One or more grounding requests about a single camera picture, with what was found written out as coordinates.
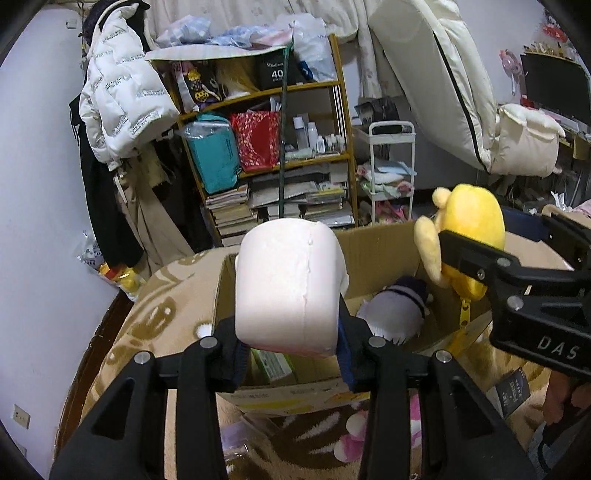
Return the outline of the white utility cart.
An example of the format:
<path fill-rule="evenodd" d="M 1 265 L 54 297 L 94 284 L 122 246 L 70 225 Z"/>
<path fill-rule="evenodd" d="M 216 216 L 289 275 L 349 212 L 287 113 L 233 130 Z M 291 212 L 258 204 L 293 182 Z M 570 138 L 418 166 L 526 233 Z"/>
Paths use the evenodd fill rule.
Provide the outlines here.
<path fill-rule="evenodd" d="M 353 129 L 356 140 L 369 147 L 369 161 L 356 170 L 370 202 L 370 223 L 390 210 L 401 221 L 412 219 L 416 171 L 415 125 L 404 120 L 384 120 Z"/>

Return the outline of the yellow toy by wall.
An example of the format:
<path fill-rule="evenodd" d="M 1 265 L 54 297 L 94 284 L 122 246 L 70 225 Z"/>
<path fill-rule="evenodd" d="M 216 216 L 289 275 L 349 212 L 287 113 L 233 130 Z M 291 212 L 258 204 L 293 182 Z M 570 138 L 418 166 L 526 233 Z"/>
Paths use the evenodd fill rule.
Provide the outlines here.
<path fill-rule="evenodd" d="M 99 267 L 99 273 L 127 294 L 136 294 L 141 287 L 139 275 L 125 265 L 109 267 L 107 263 L 103 263 Z"/>

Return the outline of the teal gift bag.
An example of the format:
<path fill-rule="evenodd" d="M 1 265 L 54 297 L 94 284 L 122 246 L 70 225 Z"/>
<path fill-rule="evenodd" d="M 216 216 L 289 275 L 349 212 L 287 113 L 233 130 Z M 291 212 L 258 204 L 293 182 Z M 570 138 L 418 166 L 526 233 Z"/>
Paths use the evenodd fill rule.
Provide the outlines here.
<path fill-rule="evenodd" d="M 186 124 L 180 135 L 187 142 L 207 194 L 235 186 L 239 171 L 238 146 L 228 120 L 214 114 L 201 114 Z"/>

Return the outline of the green pole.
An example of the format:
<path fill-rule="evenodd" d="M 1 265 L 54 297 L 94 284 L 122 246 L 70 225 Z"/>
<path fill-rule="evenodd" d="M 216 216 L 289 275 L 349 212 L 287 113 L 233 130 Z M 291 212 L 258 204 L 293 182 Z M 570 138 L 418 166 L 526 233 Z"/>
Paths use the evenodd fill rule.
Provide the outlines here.
<path fill-rule="evenodd" d="M 287 90 L 288 90 L 288 71 L 290 70 L 290 56 L 294 42 L 290 41 L 283 49 L 283 83 L 281 84 L 280 97 L 280 187 L 279 187 L 279 218 L 284 217 L 284 188 L 286 187 L 286 129 L 287 129 Z"/>

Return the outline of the open cardboard box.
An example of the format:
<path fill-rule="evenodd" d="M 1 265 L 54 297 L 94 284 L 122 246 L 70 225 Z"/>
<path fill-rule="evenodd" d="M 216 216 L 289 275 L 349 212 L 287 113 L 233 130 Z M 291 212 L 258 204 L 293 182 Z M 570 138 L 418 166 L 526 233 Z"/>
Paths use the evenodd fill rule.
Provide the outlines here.
<path fill-rule="evenodd" d="M 411 223 L 335 232 L 320 222 L 279 219 L 254 228 L 221 264 L 215 320 L 238 317 L 238 336 L 290 357 L 288 385 L 242 385 L 223 399 L 242 412 L 287 416 L 368 399 L 342 382 L 338 306 L 363 300 L 404 276 L 427 277 Z"/>

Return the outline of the yellow bear plush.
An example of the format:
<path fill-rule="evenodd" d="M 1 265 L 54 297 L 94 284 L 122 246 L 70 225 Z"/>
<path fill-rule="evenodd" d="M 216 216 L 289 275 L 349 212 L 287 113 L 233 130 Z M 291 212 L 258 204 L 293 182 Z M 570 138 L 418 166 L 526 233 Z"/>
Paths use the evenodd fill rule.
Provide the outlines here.
<path fill-rule="evenodd" d="M 471 321 L 472 304 L 483 300 L 489 287 L 443 264 L 439 234 L 449 230 L 502 251 L 506 243 L 504 216 L 496 197 L 480 186 L 438 187 L 432 201 L 437 212 L 433 218 L 423 215 L 415 222 L 415 246 L 431 282 L 451 288 L 459 296 L 459 325 L 464 328 Z"/>

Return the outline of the black hanging coat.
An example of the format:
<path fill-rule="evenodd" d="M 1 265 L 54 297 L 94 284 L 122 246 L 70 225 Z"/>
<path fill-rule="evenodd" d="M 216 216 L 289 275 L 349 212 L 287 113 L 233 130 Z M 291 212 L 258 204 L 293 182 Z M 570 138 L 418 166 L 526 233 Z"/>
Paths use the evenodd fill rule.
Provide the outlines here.
<path fill-rule="evenodd" d="M 90 147 L 87 128 L 79 113 L 80 96 L 70 103 L 70 123 L 79 143 L 80 168 L 88 215 L 104 261 L 110 266 L 134 267 L 143 250 L 121 212 L 112 173 Z"/>

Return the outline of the white puffer jacket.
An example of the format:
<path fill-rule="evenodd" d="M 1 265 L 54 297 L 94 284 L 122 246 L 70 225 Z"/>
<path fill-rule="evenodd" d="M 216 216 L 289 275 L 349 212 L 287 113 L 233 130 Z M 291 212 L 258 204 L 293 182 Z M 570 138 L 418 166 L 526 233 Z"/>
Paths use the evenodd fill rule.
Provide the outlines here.
<path fill-rule="evenodd" d="M 140 1 L 115 1 L 98 16 L 87 53 L 79 115 L 95 158 L 110 171 L 176 122 L 179 115 L 141 41 Z"/>

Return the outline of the cream folding floor chair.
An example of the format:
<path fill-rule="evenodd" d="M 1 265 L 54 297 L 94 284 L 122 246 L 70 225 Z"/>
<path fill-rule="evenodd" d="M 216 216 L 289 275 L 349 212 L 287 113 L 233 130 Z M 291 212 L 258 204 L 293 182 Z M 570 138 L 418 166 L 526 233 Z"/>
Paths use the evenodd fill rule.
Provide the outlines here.
<path fill-rule="evenodd" d="M 548 114 L 499 105 L 454 1 L 384 1 L 370 29 L 426 137 L 489 174 L 549 176 L 563 128 Z"/>

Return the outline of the purple hooded plush doll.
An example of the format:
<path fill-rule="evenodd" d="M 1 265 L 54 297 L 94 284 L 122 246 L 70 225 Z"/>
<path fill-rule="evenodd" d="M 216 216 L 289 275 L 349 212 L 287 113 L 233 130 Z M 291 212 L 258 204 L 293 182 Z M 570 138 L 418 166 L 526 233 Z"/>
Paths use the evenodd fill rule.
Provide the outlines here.
<path fill-rule="evenodd" d="M 372 299 L 363 300 L 356 317 L 365 320 L 375 336 L 402 345 L 420 335 L 432 300 L 424 280 L 404 276 Z"/>

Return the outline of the green tissue pack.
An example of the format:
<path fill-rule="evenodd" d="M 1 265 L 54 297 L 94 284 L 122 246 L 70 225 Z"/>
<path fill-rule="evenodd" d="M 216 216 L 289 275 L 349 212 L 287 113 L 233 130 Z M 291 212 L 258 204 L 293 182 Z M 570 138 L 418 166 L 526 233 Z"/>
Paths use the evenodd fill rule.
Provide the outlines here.
<path fill-rule="evenodd" d="M 252 359 L 259 371 L 257 378 L 263 385 L 283 386 L 297 382 L 294 369 L 286 355 L 253 349 Z"/>

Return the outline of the pink white plush toy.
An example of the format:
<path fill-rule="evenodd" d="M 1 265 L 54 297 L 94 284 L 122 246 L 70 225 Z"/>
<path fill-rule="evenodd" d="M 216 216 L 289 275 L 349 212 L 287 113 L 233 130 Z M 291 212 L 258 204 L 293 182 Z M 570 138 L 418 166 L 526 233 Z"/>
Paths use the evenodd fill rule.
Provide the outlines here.
<path fill-rule="evenodd" d="M 359 410 L 348 420 L 346 420 L 346 434 L 339 438 L 335 443 L 334 455 L 342 463 L 352 463 L 360 461 L 365 446 L 368 410 Z M 422 456 L 422 421 L 420 398 L 416 390 L 411 391 L 410 398 L 410 418 L 411 418 L 411 446 L 412 446 L 412 465 L 417 468 L 418 461 Z"/>

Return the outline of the wooden bookshelf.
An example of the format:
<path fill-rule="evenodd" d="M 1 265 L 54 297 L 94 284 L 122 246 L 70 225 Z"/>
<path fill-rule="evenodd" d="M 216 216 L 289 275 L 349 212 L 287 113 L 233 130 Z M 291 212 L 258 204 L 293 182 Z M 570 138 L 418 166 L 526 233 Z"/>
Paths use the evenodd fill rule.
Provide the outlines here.
<path fill-rule="evenodd" d="M 238 245 L 278 217 L 355 226 L 356 161 L 335 36 L 322 54 L 332 68 L 325 80 L 297 66 L 290 46 L 220 53 L 192 45 L 149 55 L 180 111 L 176 134 L 214 245 Z"/>

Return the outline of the red gift bag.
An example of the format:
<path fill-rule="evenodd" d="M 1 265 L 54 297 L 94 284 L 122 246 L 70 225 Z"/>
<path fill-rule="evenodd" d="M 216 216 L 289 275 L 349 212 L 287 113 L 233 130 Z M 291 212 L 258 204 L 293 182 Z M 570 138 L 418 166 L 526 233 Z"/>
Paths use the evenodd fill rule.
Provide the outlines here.
<path fill-rule="evenodd" d="M 246 173 L 269 170 L 279 161 L 280 113 L 246 111 L 230 115 L 238 144 L 240 168 Z"/>

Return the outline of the pale pink plush cushion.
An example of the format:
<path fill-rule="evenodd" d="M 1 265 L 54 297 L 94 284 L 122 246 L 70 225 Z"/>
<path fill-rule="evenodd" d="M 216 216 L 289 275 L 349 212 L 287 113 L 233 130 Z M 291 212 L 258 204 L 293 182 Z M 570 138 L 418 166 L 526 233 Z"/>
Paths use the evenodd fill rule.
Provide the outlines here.
<path fill-rule="evenodd" d="M 328 226 L 294 218 L 260 224 L 235 259 L 236 337 L 264 351 L 332 356 L 348 288 L 345 255 Z"/>

